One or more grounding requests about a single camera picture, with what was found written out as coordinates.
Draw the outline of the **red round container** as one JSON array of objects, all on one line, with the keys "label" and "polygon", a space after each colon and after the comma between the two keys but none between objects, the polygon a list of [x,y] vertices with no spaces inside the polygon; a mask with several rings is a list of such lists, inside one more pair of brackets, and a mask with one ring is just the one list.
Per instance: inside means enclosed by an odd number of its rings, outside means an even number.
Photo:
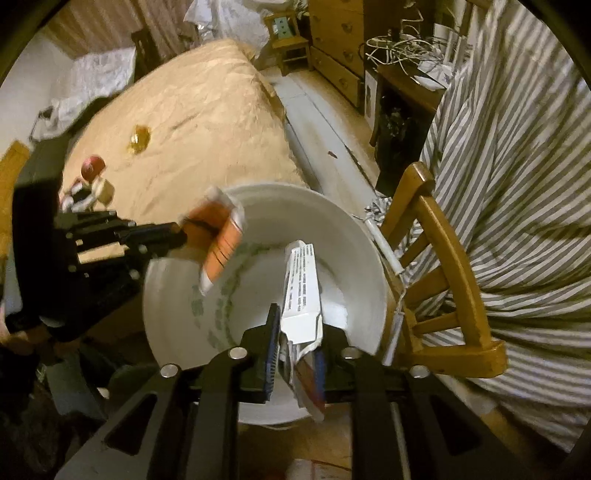
[{"label": "red round container", "polygon": [[81,176],[86,182],[92,183],[105,168],[106,164],[102,157],[91,155],[84,160],[81,166]]}]

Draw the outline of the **white paper package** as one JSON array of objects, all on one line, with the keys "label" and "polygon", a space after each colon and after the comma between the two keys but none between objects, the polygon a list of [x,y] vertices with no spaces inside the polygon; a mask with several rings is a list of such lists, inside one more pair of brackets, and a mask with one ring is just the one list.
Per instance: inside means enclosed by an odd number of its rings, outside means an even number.
[{"label": "white paper package", "polygon": [[297,404],[317,422],[325,420],[324,316],[315,248],[297,240],[287,246],[280,312],[279,368]]}]

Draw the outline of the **orange white wrapper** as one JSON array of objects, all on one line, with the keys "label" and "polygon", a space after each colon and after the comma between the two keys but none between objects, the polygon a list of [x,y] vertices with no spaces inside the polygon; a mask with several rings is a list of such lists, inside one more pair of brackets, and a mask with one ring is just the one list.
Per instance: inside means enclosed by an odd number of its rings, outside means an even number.
[{"label": "orange white wrapper", "polygon": [[180,226],[187,237],[188,257],[200,265],[198,288],[205,296],[242,243],[245,209],[228,193],[211,187]]}]

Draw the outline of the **white trash bucket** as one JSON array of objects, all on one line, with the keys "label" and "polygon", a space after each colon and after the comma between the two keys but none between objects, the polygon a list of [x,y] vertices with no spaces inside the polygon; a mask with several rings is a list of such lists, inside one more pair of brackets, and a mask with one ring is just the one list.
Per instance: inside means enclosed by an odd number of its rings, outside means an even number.
[{"label": "white trash bucket", "polygon": [[288,249],[297,241],[315,249],[322,320],[342,329],[349,344],[377,353],[389,287],[365,229],[325,196],[296,185],[242,185],[228,196],[245,209],[245,233],[207,293],[189,260],[164,258],[148,267],[142,313],[158,364],[205,365],[237,346],[245,330],[263,325],[270,305],[283,304]]}]

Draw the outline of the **yellow plastic wrapper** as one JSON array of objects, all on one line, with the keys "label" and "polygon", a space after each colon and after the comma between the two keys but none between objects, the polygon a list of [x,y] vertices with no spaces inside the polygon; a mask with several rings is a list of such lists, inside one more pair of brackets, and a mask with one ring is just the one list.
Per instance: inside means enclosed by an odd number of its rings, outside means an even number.
[{"label": "yellow plastic wrapper", "polygon": [[135,125],[130,136],[128,150],[137,155],[146,150],[151,138],[150,129],[145,125]]}]

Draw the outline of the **tan bed blanket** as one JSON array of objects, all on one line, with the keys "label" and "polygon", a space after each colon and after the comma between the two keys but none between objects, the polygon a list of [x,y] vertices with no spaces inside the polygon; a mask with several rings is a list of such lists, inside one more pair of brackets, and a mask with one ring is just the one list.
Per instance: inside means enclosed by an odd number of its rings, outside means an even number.
[{"label": "tan bed blanket", "polygon": [[[285,118],[249,46],[212,41],[158,67],[95,114],[69,153],[63,185],[80,176],[87,157],[102,157],[115,189],[111,209],[138,224],[180,220],[211,186],[303,186]],[[151,133],[137,155],[128,150],[135,125]]]}]

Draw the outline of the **left silver plastic cover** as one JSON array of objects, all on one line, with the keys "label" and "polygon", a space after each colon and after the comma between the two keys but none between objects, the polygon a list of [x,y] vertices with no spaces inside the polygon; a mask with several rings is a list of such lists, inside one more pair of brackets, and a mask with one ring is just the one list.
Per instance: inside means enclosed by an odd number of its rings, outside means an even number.
[{"label": "left silver plastic cover", "polygon": [[57,95],[38,113],[32,143],[67,132],[97,100],[110,100],[134,81],[136,48],[90,53],[77,58],[56,82]]}]

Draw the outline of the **silver plastic cover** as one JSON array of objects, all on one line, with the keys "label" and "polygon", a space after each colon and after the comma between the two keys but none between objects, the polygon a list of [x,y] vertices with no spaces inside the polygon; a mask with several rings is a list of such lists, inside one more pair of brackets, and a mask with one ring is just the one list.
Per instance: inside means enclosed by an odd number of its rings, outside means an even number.
[{"label": "silver plastic cover", "polygon": [[270,39],[266,16],[290,10],[292,5],[291,1],[194,0],[183,21],[197,27],[202,43],[229,38],[259,52]]},{"label": "silver plastic cover", "polygon": [[57,95],[38,113],[32,143],[67,132],[97,100],[110,100],[134,81],[136,48],[90,53],[77,58],[56,82]]}]

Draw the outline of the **brown curtain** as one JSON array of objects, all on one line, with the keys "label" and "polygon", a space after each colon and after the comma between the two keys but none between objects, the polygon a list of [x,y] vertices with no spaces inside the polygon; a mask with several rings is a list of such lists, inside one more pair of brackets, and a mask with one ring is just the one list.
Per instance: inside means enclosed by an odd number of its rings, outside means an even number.
[{"label": "brown curtain", "polygon": [[133,45],[131,34],[146,29],[159,57],[185,51],[180,39],[185,0],[72,0],[43,27],[43,34],[70,58]]}]

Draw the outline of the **small wooden chair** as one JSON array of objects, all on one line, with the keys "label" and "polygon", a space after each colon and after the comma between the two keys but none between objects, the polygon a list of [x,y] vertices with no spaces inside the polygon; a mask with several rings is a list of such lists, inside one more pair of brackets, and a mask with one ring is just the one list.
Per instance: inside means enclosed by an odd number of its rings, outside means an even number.
[{"label": "small wooden chair", "polygon": [[290,73],[289,63],[307,62],[308,69],[313,70],[310,41],[301,35],[297,25],[297,15],[294,11],[273,13],[263,18],[264,25],[270,34],[270,47],[276,57],[280,73],[287,76]]}]

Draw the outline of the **right silver plastic cover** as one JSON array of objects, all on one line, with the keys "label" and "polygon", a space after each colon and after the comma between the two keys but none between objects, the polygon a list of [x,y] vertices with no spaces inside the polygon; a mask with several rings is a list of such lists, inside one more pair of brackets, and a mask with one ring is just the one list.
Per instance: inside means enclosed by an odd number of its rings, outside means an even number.
[{"label": "right silver plastic cover", "polygon": [[292,5],[291,1],[194,0],[183,21],[197,27],[202,43],[229,38],[259,52],[270,39],[266,16],[290,10]]}]

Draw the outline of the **wooden dresser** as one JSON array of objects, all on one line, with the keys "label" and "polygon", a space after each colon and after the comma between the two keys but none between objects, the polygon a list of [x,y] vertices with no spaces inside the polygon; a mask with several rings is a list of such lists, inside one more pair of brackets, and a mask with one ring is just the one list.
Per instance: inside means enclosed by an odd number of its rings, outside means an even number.
[{"label": "wooden dresser", "polygon": [[406,32],[428,37],[433,33],[434,1],[311,0],[311,56],[315,69],[363,111],[365,43],[370,38]]}]

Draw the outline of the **striped cloth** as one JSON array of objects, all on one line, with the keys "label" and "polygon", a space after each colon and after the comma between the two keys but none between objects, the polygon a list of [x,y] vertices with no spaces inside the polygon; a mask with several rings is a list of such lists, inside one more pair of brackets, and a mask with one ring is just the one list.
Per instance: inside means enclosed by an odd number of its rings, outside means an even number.
[{"label": "striped cloth", "polygon": [[506,345],[479,386],[572,450],[590,419],[590,91],[521,3],[492,4],[421,159]]}]

